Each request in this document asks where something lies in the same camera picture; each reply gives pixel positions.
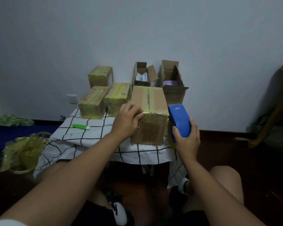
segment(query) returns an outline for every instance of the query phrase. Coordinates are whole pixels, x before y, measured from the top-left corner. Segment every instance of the finger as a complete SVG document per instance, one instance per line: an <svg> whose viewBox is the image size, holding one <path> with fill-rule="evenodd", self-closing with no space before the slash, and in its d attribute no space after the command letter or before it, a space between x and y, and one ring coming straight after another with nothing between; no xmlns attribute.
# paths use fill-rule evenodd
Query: finger
<svg viewBox="0 0 283 226"><path fill-rule="evenodd" d="M133 106L135 106L135 103L134 102L127 102L127 104L125 104L123 110L125 112L129 111L129 109L131 109Z"/></svg>
<svg viewBox="0 0 283 226"><path fill-rule="evenodd" d="M177 127L175 127L175 126L172 127L172 133L173 133L173 136L175 138L175 141L182 138L181 135L180 135L180 132L178 131Z"/></svg>
<svg viewBox="0 0 283 226"><path fill-rule="evenodd" d="M142 108L139 106L139 105L134 105L128 112L128 114L131 116L131 117L134 117L135 114L137 113L142 113L143 110Z"/></svg>
<svg viewBox="0 0 283 226"><path fill-rule="evenodd" d="M125 105L126 104L122 104L121 109L119 111L122 111Z"/></svg>
<svg viewBox="0 0 283 226"><path fill-rule="evenodd" d="M190 117L189 121L190 121L190 124L192 126L190 135L191 134L197 135L197 130L198 130L197 124L195 123L195 121L191 117Z"/></svg>
<svg viewBox="0 0 283 226"><path fill-rule="evenodd" d="M133 119L133 124L137 126L139 123L139 120L143 117L143 115L144 115L143 113L137 114Z"/></svg>

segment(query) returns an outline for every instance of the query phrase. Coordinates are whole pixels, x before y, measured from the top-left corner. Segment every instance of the wooden chair leg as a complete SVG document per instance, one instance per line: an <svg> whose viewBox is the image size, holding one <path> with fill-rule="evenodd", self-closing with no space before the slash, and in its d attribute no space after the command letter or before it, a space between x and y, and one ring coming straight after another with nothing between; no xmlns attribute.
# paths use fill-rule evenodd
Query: wooden chair leg
<svg viewBox="0 0 283 226"><path fill-rule="evenodd" d="M248 147L256 147L262 140L268 135L270 129L283 118L283 104L276 107L272 115L269 117L268 121L262 128L261 132L258 134L257 138L248 141Z"/></svg>

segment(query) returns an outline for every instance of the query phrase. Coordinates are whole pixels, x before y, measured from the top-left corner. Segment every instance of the forearm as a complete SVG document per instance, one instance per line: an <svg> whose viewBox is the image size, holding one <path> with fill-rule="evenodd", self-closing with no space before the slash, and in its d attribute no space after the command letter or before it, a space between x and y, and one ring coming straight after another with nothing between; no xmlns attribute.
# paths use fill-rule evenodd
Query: forearm
<svg viewBox="0 0 283 226"><path fill-rule="evenodd" d="M27 225L70 225L121 140L107 134L54 172L0 218Z"/></svg>
<svg viewBox="0 0 283 226"><path fill-rule="evenodd" d="M211 226L264 225L198 162L188 161L184 165Z"/></svg>

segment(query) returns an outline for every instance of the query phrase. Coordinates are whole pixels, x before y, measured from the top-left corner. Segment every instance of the green utility knife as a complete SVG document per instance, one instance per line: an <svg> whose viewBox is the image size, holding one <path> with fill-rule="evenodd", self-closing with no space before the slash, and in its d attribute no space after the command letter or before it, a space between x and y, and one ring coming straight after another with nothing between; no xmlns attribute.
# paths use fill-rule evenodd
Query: green utility knife
<svg viewBox="0 0 283 226"><path fill-rule="evenodd" d="M72 125L74 128L79 128L79 129L84 129L84 130L89 130L90 127L82 124L73 124Z"/></svg>

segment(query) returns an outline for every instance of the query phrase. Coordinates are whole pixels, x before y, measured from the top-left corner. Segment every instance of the cardboard box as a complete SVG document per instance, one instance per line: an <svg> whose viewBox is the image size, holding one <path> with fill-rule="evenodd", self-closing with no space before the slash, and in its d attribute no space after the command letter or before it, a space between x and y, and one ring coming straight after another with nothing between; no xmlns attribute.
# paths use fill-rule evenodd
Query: cardboard box
<svg viewBox="0 0 283 226"><path fill-rule="evenodd" d="M90 89L94 86L111 86L114 82L112 67L96 66L88 74Z"/></svg>
<svg viewBox="0 0 283 226"><path fill-rule="evenodd" d="M181 104L183 102L186 90L178 69L179 62L163 60L161 71L159 72L160 87L163 88L166 102L168 105ZM177 81L177 86L164 85L164 81Z"/></svg>
<svg viewBox="0 0 283 226"><path fill-rule="evenodd" d="M79 109L83 119L101 120L106 110L104 98L109 92L109 86L94 86L88 94L79 101Z"/></svg>
<svg viewBox="0 0 283 226"><path fill-rule="evenodd" d="M109 117L116 117L122 104L131 100L131 83L113 83L105 96Z"/></svg>
<svg viewBox="0 0 283 226"><path fill-rule="evenodd" d="M162 88L135 86L131 101L144 110L131 144L163 145L169 111Z"/></svg>
<svg viewBox="0 0 283 226"><path fill-rule="evenodd" d="M136 76L138 74L147 73L147 81L138 81ZM158 76L155 72L154 66L148 66L145 62L135 62L133 77L132 77L132 86L151 86L151 83L158 79Z"/></svg>

